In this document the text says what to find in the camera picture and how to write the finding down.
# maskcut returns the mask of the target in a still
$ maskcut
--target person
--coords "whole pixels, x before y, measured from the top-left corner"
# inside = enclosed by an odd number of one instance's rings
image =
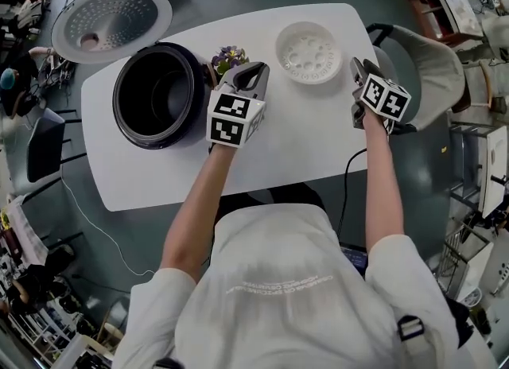
[[[28,266],[19,278],[12,280],[6,291],[6,300],[0,301],[0,312],[4,315],[34,313],[38,302],[64,294],[67,286],[56,281],[55,277],[62,273],[74,258],[74,250],[69,245],[63,245],[48,254],[44,266]]]
[[[53,48],[35,47],[4,70],[0,76],[0,99],[6,115],[24,116],[37,105],[37,97],[30,93],[32,78],[39,75],[34,58],[49,55],[55,55]]]
[[[225,214],[220,196],[235,149],[214,145],[169,228],[159,270],[131,291],[113,368],[412,367],[406,318],[421,323],[414,334],[425,340],[421,367],[449,367],[455,320],[404,235],[387,132],[367,108],[363,126],[365,281],[316,197],[242,208],[247,194],[226,196],[239,209]]]

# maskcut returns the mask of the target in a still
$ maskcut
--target white cable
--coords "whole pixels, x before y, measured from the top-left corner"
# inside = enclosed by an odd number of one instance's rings
[[[98,231],[102,232],[105,234],[106,237],[108,237],[108,239],[110,241],[112,241],[117,249],[119,249],[119,253],[120,253],[120,257],[122,259],[122,261],[124,262],[124,264],[126,265],[127,269],[134,275],[136,276],[144,276],[145,274],[147,273],[152,273],[152,274],[155,274],[152,270],[147,270],[145,273],[136,273],[133,269],[131,269],[129,267],[129,265],[127,264],[126,260],[124,259],[124,254],[122,253],[122,249],[120,248],[119,244],[115,242],[115,240],[109,236],[103,229],[101,229],[100,227],[98,227],[96,224],[94,224],[93,222],[91,222],[89,219],[88,219],[88,216],[85,215],[85,213],[81,210],[80,206],[78,205],[78,200],[76,199],[76,197],[74,196],[74,192],[69,188],[69,186],[67,185],[67,183],[65,182],[64,180],[64,167],[62,167],[62,169],[60,170],[60,177],[62,178],[62,182],[64,183],[64,187],[68,189],[68,191],[71,193],[72,195],[72,198],[74,199],[74,202],[76,204],[76,206],[78,207],[78,209],[80,210],[81,212],[81,215],[83,215],[83,217],[87,220],[87,222],[89,222],[90,225],[92,225],[95,229],[97,229]]]

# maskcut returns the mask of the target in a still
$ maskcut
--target gray floor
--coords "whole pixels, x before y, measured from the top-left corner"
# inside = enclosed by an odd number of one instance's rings
[[[410,5],[406,0],[170,0],[173,4],[173,23],[166,35],[178,33],[206,22],[250,11],[297,4],[344,2],[354,6],[365,25],[386,22],[404,26],[418,32]],[[50,29],[65,0],[53,0],[51,13],[45,24],[39,45],[50,45]],[[413,95],[419,95],[419,85],[414,67],[400,49],[392,44],[384,46],[395,62],[399,79]],[[79,65],[72,83],[72,92],[65,98],[63,91],[49,96],[49,107],[65,107],[80,110],[80,87],[92,73],[101,69],[99,65]],[[37,113],[32,112],[33,123]],[[85,150],[79,125],[69,125],[66,135],[72,144],[64,157]],[[25,150],[30,131],[18,126],[6,136],[9,151],[10,172],[16,193],[34,190],[35,185],[26,180]],[[390,140],[394,151],[394,162],[405,208],[406,233],[416,242],[421,255],[429,257],[441,248],[449,216],[448,187],[450,185],[449,144],[447,119],[445,116],[425,131],[393,137]],[[83,211],[121,246],[130,266],[138,272],[157,269],[165,233],[179,205],[125,212],[109,212],[95,186],[87,158],[68,163],[64,167],[64,178],[72,187]],[[335,227],[339,222],[344,198],[343,177],[331,177],[309,184],[323,198],[325,207]],[[364,205],[366,173],[352,173],[348,177],[348,209],[343,226],[342,240],[363,244]],[[77,263],[69,273],[83,276],[120,289],[129,289],[133,284],[147,281],[150,275],[137,277],[130,273],[119,257],[115,245],[102,233],[90,226],[78,213],[73,200],[59,183],[29,202],[25,212],[35,231],[51,234],[53,238],[83,231],[84,236],[75,241],[79,255]],[[110,290],[98,289],[86,282],[71,279],[78,294],[91,308],[96,320],[101,320],[108,305],[118,296]]]

